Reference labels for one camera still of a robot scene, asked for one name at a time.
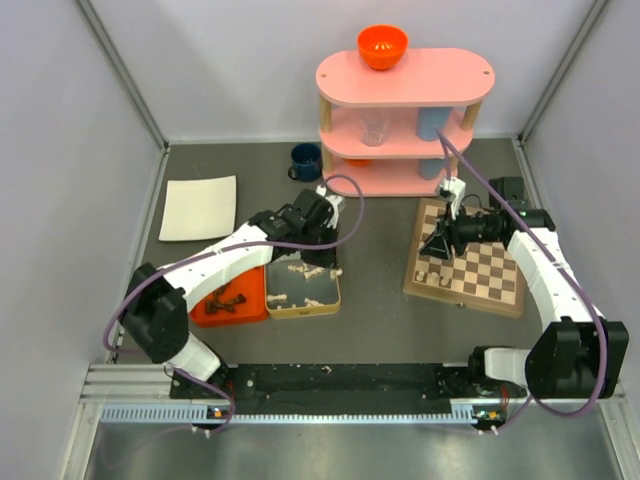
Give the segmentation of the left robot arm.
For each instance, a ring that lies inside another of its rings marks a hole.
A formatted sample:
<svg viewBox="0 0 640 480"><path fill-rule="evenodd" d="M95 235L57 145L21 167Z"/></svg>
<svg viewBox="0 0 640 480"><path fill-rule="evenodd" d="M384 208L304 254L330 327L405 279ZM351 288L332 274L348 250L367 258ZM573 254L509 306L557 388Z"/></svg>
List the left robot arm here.
<svg viewBox="0 0 640 480"><path fill-rule="evenodd" d="M291 204L252 216L234 233L199 254L169 266L139 267L117 319L154 364L192 377L205 396L226 387L225 362L189 329L189 314L214 290L245 272L298 252L332 268L344 198L323 186L305 189Z"/></svg>

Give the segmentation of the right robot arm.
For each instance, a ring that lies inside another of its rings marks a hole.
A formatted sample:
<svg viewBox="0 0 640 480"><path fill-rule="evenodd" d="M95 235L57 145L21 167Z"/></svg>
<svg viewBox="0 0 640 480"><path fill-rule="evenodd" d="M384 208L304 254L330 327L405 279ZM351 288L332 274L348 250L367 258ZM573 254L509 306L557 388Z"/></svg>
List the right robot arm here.
<svg viewBox="0 0 640 480"><path fill-rule="evenodd" d="M550 214L524 199L522 179L500 177L489 185L489 210L470 213L463 205L465 182L443 178L438 194L444 211L419 253L454 260L473 246L501 244L535 301L541 336L531 349L475 348L466 372L469 388L487 396L504 381L539 400L611 397L629 343L626 327L606 320L587 299L564 258Z"/></svg>

